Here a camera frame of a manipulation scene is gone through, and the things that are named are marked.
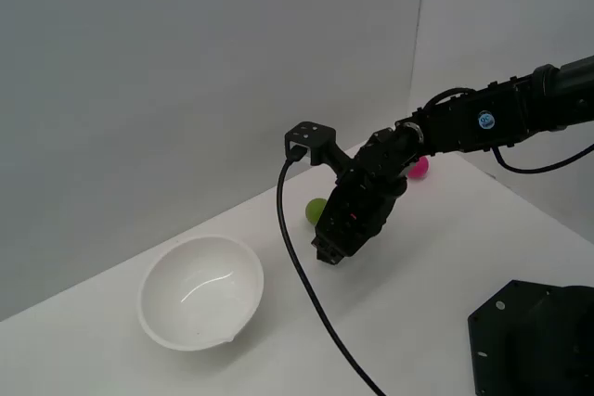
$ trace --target bowl rim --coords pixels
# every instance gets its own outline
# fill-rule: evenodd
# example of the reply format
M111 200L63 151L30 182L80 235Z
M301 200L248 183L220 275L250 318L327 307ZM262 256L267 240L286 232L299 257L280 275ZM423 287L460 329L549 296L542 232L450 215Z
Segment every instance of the bowl rim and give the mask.
M149 279L150 274L153 272L153 270L155 269L157 264L159 264L168 254L170 254L173 250L179 248L180 246L183 246L190 241L200 240L200 239L204 239L204 238L222 238L223 240L227 240L227 241L234 243L236 246L238 246L239 248L241 248L244 252L246 252L248 254L248 257L250 258L252 265L255 267L255 273L257 274L255 300L253 301L253 305L250 308L250 310L245 314L245 316L240 320L239 323L237 323L236 327L232 330L233 334L231 334L227 337L224 337L224 338L206 340L206 341L204 341L200 344L197 344L197 345L181 345L178 343L170 342L169 340L165 340L164 338L162 338L161 336L159 336L157 333L155 333L153 331L153 329L150 327L149 323L147 322L147 320L145 318L143 305L142 305L142 298L144 296L144 290L145 290L145 286L147 284L147 280ZM157 256L157 258L152 262L150 267L145 272L144 277L143 277L142 281L140 282L140 288L138 290L137 297L136 297L136 315L137 315L138 321L140 322L140 325L144 329L145 333L147 333L147 335L151 339L153 339L155 342L162 345L163 347L169 348L170 350L177 350L177 351L206 350L207 348L211 348L216 345L220 345L222 343L227 343L227 342L232 341L235 338L235 336L243 329L243 327L247 325L247 323L250 321L250 319L252 319L253 314L256 312L256 309L260 305L260 300L262 299L263 293L264 293L264 271L262 269L262 264L260 263L260 259L258 258L256 253L253 251L253 249L250 248L246 243L244 243L243 241L241 241L237 238L234 238L231 236L224 236L221 234L200 234L197 236L186 236L183 238L177 238L175 241L175 244L173 246L171 246L170 248L166 249L159 256Z

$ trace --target white table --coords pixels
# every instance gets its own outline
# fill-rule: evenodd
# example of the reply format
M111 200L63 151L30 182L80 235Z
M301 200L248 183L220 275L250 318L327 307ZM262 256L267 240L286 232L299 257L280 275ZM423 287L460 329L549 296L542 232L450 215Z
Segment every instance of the white table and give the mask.
M466 319L509 280L594 286L594 246L457 155L432 160L382 233L338 267L315 260L315 168L286 186L303 266L355 358L391 395L473 395ZM265 292L246 330L211 351L168 351L136 320L139 281L174 239L0 323L0 392L18 395L369 394L329 339L281 241L275 190L185 235L243 239Z

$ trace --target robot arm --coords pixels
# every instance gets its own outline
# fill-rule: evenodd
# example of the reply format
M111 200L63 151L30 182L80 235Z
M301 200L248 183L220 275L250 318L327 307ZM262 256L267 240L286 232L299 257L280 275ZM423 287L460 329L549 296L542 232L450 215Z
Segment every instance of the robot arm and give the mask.
M498 154L497 147L586 121L594 121L594 57L560 69L546 65L479 91L448 90L393 129L373 134L353 159L336 145L334 129L313 122L286 133L285 149L289 156L293 146L306 147L311 165L328 164L337 175L312 242L321 261L336 264L380 232L419 157L491 149Z

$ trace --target ball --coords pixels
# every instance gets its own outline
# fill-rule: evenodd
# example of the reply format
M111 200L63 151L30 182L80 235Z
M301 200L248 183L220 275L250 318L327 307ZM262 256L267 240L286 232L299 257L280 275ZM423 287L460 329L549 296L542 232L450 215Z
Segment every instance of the ball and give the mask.
M427 157L420 157L417 164L408 172L407 177L420 180L427 175L427 171L429 171L429 160L427 160Z
M305 218L309 223L313 225L317 224L327 202L328 201L323 198L314 198L307 203L307 206L305 206Z

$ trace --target black cable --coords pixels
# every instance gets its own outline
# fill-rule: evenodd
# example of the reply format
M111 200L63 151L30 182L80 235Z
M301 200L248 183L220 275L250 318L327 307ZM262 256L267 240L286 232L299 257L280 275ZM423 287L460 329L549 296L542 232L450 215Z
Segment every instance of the black cable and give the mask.
M505 160L503 160L501 152L499 151L499 147L492 147L492 150L493 154L495 155L495 159L497 160L499 165L504 169L507 169L508 171L515 173L532 174L555 171L557 169L560 169L561 167L565 167L568 164L571 164L574 161L579 160L580 158L584 158L588 153L594 151L594 144L592 144L590 147L585 148L581 152L576 153L572 157L569 157L567 160L559 161L554 164L550 164L549 166L539 167L538 169L518 169L517 167L510 166L507 162L505 162Z
M449 90L445 90L444 92L440 93L437 96L434 96L433 98L431 98L427 104L425 104L424 109L428 110L431 107L437 105L437 103L443 101L444 99L448 99L449 97L453 96L453 95L459 95L461 93L472 93L474 92L473 89L471 88L466 88L466 87L454 87L454 88L450 88Z
M289 169L289 167L292 164L293 164L293 160L286 160L285 164L282 166L282 169L280 170L280 176L278 177L278 186L277 186L277 215L278 215L278 224L280 225L280 233L282 234L282 238L285 241L285 245L287 246L287 251L289 252L289 256L291 257L293 266L295 266L297 275L299 276L299 278L301 278L303 286L305 287L305 291L307 292L307 295L309 296L312 303L314 304L314 308L316 308L317 315L319 315L319 318L321 319L322 324L324 324L324 327L328 331L328 334L330 334L330 337L332 338L332 340L334 340L334 343L336 344L338 349L341 351L341 353L344 356L344 358L346 359L346 361L353 367L355 372L365 381L365 383L368 384L369 388L375 394L377 394L378 396L386 396L385 393L383 391L381 391L380 388L375 384L375 382L373 382L373 380L371 380L371 377L369 377L368 374L363 370L363 368L361 368L361 366L356 362L355 358L351 355L351 353L347 350L347 348L342 343L341 338L339 338L338 334L332 327L332 324L330 323L330 320L326 316L326 313L324 312L322 305L320 304L319 300L317 299L317 295L316 295L314 289L312 288L311 284L309 283L309 280L307 278L307 275L305 274L305 271L303 270L303 267L299 263L299 259L297 258L297 254L295 253L295 248L293 247L293 245L291 243L291 238L289 237L289 231L287 230L287 223L285 222L285 212L284 212L283 206L282 206L282 191L283 191L283 186L285 184L285 177L287 176L287 170Z

